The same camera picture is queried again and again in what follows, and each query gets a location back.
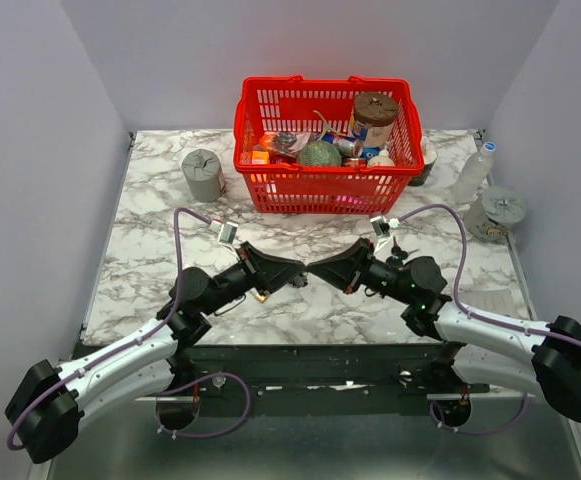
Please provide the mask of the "black padlock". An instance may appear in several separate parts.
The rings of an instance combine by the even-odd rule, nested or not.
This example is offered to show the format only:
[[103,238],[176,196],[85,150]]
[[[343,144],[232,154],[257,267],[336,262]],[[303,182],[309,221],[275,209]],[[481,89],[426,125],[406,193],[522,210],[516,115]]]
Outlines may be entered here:
[[294,288],[300,289],[304,288],[308,285],[308,275],[306,272],[302,272],[301,274],[297,275],[291,282]]

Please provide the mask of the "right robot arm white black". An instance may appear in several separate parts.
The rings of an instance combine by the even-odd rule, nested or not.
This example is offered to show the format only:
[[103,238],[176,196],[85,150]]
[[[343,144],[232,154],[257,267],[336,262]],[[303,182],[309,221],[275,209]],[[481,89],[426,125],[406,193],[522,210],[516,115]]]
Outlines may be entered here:
[[312,262],[307,270],[346,294],[360,287],[402,304],[407,327],[419,336],[479,347],[495,364],[478,370],[468,356],[434,362],[430,379],[450,392],[465,383],[502,385],[543,398],[559,414],[581,423],[581,324],[560,316],[524,321],[461,306],[443,294],[447,282],[431,256],[406,262],[376,258],[360,239],[344,252]]

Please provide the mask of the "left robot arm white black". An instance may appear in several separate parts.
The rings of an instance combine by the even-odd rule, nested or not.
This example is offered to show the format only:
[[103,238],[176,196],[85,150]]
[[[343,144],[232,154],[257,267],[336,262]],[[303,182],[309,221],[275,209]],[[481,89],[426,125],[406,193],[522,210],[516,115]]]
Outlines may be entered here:
[[4,414],[11,424],[6,445],[43,463],[65,450],[84,424],[86,407],[106,405],[106,390],[158,361],[157,382],[171,395],[184,393],[190,368],[176,352],[195,345],[210,329],[208,315],[250,290],[269,296],[304,274],[303,262],[265,254],[250,243],[236,251],[234,265],[215,276],[203,269],[181,270],[170,301],[138,330],[78,361],[54,366],[47,360],[25,373]]

